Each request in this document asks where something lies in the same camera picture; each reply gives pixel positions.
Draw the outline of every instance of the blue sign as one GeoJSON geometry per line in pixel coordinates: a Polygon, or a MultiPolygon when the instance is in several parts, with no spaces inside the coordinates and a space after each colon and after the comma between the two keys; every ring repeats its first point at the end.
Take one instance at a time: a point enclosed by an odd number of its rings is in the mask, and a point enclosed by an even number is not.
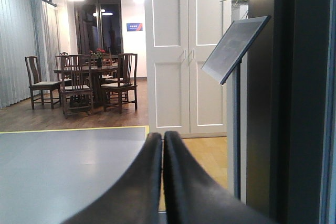
{"type": "Polygon", "coordinates": [[[142,31],[142,23],[127,23],[127,31],[142,31]]]}

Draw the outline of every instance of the black pillar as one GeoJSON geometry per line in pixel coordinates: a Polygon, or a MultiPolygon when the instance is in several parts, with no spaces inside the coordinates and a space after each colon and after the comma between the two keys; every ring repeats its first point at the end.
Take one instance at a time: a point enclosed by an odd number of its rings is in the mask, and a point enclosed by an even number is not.
{"type": "Polygon", "coordinates": [[[249,0],[272,19],[249,50],[247,204],[318,223],[330,0],[249,0]]]}

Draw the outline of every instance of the white curtain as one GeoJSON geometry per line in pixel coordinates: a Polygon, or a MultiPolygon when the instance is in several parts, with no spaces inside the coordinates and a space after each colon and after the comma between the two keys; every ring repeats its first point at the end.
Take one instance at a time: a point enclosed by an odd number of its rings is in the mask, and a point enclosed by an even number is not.
{"type": "Polygon", "coordinates": [[[42,80],[56,80],[57,22],[42,0],[0,0],[0,109],[30,96],[25,56],[39,58],[42,80]]]}
{"type": "Polygon", "coordinates": [[[31,0],[37,41],[37,56],[41,64],[42,79],[56,81],[55,55],[59,55],[57,9],[42,0],[31,0]]]}
{"type": "Polygon", "coordinates": [[[30,0],[0,0],[0,108],[28,98],[25,56],[36,55],[30,0]]]}

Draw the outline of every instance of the black curved object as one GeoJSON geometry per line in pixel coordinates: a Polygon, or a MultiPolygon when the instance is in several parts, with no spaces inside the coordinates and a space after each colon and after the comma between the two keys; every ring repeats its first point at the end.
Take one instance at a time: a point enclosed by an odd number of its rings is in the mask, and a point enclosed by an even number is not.
{"type": "Polygon", "coordinates": [[[164,136],[163,185],[171,224],[275,224],[234,198],[198,164],[177,132],[164,136]]]}
{"type": "Polygon", "coordinates": [[[162,138],[150,133],[120,179],[63,224],[158,224],[162,138]]]}

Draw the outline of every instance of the display stand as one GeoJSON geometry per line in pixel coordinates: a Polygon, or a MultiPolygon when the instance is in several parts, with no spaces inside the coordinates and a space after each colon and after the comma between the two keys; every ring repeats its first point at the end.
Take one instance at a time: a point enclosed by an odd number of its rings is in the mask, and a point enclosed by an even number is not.
{"type": "Polygon", "coordinates": [[[234,195],[240,199],[240,64],[270,16],[233,21],[202,69],[224,84],[233,75],[234,195]]]}
{"type": "Polygon", "coordinates": [[[234,196],[241,197],[240,182],[240,63],[232,72],[233,77],[233,150],[234,150],[234,196]]]}

